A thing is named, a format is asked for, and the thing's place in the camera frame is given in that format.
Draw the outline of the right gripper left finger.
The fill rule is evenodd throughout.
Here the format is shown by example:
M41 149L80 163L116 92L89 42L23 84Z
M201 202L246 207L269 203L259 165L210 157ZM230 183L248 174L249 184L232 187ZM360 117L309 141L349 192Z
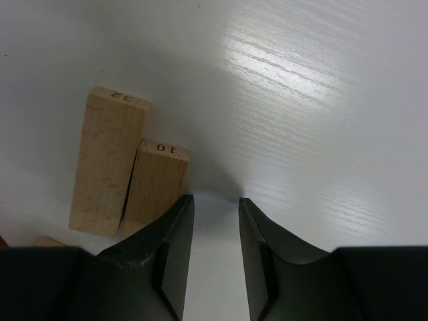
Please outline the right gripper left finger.
M2 320L181 320L195 202L94 255L79 247L2 247Z

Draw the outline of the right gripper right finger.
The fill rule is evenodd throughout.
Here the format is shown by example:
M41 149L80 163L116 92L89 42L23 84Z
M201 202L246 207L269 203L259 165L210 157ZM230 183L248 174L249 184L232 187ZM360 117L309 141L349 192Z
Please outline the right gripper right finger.
M239 234L252 320L426 320L425 246L327 252L284 229L248 198Z

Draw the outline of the short light wood block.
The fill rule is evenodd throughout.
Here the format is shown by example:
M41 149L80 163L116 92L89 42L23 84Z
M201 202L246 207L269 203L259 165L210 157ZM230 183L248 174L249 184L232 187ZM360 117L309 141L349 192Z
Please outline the short light wood block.
M42 246L42 247L61 247L64 246L63 243L58 242L50 237L42 237L40 239L40 241L37 243L37 246Z

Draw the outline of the long light wood block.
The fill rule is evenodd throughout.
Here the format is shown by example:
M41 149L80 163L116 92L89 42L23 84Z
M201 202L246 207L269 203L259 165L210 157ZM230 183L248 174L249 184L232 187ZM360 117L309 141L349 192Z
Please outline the long light wood block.
M95 87L86 101L69 228L115 237L150 102Z

